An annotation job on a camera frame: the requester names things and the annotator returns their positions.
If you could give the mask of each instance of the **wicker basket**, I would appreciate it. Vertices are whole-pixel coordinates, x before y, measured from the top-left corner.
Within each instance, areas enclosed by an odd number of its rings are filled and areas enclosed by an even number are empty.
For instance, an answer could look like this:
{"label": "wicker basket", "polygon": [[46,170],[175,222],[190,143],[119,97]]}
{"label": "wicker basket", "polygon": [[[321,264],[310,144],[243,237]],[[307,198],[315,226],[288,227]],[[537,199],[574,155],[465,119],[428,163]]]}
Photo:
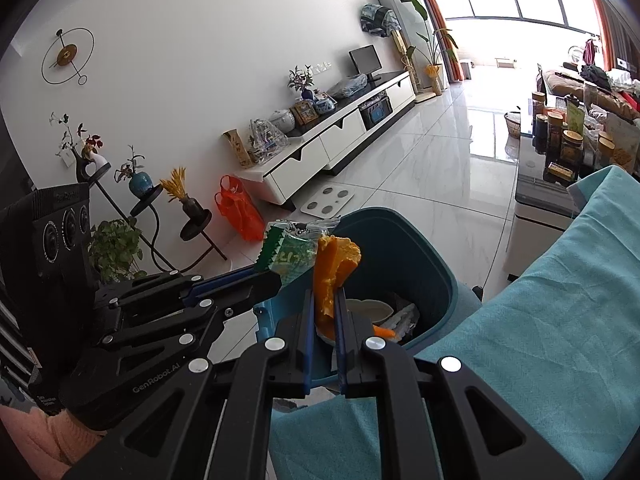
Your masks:
{"label": "wicker basket", "polygon": [[507,131],[511,137],[520,138],[520,112],[507,112],[504,115],[507,121]]}

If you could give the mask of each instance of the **orange curtain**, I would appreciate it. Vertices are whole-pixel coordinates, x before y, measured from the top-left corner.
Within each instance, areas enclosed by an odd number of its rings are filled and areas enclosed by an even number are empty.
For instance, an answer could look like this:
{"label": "orange curtain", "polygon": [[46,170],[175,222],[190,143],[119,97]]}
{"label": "orange curtain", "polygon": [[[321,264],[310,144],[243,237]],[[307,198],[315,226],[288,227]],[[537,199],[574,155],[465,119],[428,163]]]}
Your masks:
{"label": "orange curtain", "polygon": [[[444,17],[440,12],[440,7],[438,6],[437,1],[436,0],[427,0],[427,1],[429,6],[431,7],[431,11],[432,11],[431,18],[433,19],[433,25],[436,28],[445,28],[447,26],[447,23],[444,21]],[[445,44],[444,45],[445,48],[453,48],[453,45],[447,38],[444,38],[444,44]],[[464,76],[462,75],[462,69],[460,68],[460,63],[452,61],[451,70],[453,72],[453,77],[456,79],[456,81],[464,80]]]}
{"label": "orange curtain", "polygon": [[613,59],[613,42],[611,39],[611,29],[609,28],[609,21],[607,20],[607,14],[604,10],[604,3],[602,0],[593,0],[593,5],[596,8],[596,15],[598,17],[598,25],[600,26],[600,43],[602,44],[602,57],[604,58],[604,70],[605,72],[615,67]]}

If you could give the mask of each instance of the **white vase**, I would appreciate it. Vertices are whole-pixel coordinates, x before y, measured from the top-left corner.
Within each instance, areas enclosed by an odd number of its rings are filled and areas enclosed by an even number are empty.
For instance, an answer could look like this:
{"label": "white vase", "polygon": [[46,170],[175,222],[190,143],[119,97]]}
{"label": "white vase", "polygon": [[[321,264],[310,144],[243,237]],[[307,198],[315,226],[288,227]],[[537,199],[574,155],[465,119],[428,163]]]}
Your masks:
{"label": "white vase", "polygon": [[101,167],[103,167],[107,163],[107,159],[102,155],[98,155],[94,152],[89,152],[89,160],[95,164],[95,171],[98,171]]}

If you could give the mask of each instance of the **teal trash can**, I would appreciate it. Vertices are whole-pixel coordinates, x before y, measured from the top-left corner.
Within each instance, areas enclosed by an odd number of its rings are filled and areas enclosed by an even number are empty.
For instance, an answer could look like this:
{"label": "teal trash can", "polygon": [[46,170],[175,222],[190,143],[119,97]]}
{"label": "teal trash can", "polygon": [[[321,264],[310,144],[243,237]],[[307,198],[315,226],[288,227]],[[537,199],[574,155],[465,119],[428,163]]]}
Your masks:
{"label": "teal trash can", "polygon": [[[362,253],[360,265],[344,284],[347,298],[385,301],[394,292],[415,303],[420,319],[414,338],[403,345],[405,349],[421,346],[452,316],[458,282],[427,239],[402,215],[381,207],[360,209],[344,216],[333,234],[350,238]],[[313,269],[274,298],[255,306],[258,341],[273,336],[280,319],[300,312],[305,291],[312,288],[312,277]],[[320,338],[315,340],[312,387],[335,381],[331,372],[333,347]]]}

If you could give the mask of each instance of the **monitor stand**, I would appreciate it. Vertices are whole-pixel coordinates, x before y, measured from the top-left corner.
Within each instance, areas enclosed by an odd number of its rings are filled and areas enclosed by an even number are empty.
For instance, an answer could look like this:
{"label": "monitor stand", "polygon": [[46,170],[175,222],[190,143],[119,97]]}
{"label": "monitor stand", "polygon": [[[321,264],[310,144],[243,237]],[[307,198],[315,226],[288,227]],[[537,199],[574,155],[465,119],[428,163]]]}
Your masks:
{"label": "monitor stand", "polygon": [[380,76],[373,77],[373,74],[367,74],[367,83],[373,83],[374,81],[379,81],[380,79]]}

